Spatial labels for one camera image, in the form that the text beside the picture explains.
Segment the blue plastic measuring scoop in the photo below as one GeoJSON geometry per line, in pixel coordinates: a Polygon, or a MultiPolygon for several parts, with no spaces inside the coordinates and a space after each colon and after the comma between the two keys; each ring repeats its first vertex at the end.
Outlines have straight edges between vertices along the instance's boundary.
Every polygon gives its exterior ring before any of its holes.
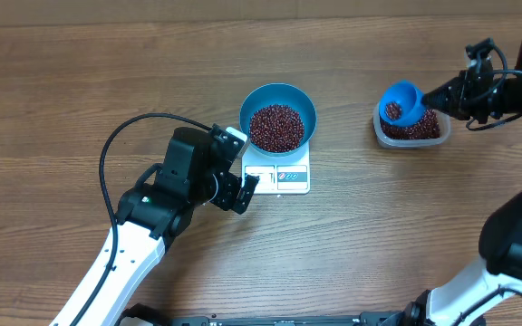
{"type": "Polygon", "coordinates": [[[410,81],[399,81],[393,84],[383,95],[378,105],[381,119],[392,126],[407,128],[418,123],[425,114],[425,106],[421,103],[423,92],[410,81]],[[401,107],[401,116],[392,120],[386,113],[386,106],[396,103],[401,107]]]}

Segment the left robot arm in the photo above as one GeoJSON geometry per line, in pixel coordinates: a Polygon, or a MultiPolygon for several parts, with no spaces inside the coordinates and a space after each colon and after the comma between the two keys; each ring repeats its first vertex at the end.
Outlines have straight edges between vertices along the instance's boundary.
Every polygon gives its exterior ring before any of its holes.
{"type": "Polygon", "coordinates": [[[115,213],[115,230],[55,325],[114,325],[147,274],[205,203],[242,214],[257,177],[230,173],[249,144],[241,131],[218,125],[210,131],[174,130],[162,162],[148,168],[125,192],[115,213]]]}

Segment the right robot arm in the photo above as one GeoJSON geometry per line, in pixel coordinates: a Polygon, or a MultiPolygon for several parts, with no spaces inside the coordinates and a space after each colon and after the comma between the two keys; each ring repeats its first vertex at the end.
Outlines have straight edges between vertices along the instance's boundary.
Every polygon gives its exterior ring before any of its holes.
{"type": "MultiPolygon", "coordinates": [[[[488,129],[522,117],[522,42],[515,67],[493,68],[492,39],[469,45],[467,69],[422,97],[422,103],[457,120],[488,129]]],[[[522,190],[484,224],[479,256],[452,280],[427,290],[387,325],[482,325],[490,309],[514,295],[522,298],[522,190]]]]}

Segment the white digital kitchen scale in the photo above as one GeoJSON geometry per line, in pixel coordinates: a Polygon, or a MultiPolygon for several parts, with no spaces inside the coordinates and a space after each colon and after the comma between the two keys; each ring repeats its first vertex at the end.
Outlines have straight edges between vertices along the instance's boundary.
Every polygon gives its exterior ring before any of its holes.
{"type": "Polygon", "coordinates": [[[304,195],[311,189],[310,144],[283,153],[250,144],[242,157],[242,176],[257,177],[256,195],[304,195]]]}

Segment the teal metal bowl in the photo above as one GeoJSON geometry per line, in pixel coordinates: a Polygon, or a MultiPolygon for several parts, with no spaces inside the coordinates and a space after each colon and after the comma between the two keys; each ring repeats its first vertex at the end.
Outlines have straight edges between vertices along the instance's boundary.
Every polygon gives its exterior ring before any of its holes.
{"type": "Polygon", "coordinates": [[[249,138],[249,122],[254,113],[273,104],[286,105],[297,111],[304,123],[304,138],[300,148],[315,133],[317,112],[308,95],[286,83],[269,83],[256,88],[244,100],[239,112],[239,127],[249,138]]]}

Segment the red adzuki beans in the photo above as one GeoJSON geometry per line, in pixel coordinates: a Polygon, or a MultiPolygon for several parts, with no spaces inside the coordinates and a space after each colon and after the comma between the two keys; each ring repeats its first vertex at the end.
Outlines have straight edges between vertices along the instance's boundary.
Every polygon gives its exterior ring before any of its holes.
{"type": "MultiPolygon", "coordinates": [[[[425,110],[423,118],[413,126],[400,128],[380,119],[385,136],[397,140],[437,139],[440,125],[433,110],[425,110]]],[[[268,152],[288,152],[297,149],[305,136],[305,125],[299,113],[291,107],[273,104],[253,114],[249,122],[251,142],[268,152]]]]}

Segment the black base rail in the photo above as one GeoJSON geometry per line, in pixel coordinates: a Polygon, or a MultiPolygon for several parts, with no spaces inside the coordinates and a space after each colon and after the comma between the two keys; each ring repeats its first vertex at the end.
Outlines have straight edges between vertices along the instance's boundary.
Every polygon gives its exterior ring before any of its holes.
{"type": "Polygon", "coordinates": [[[169,318],[143,304],[126,309],[117,325],[158,326],[381,326],[401,325],[402,312],[362,312],[357,316],[310,316],[219,319],[210,317],[169,318]]]}

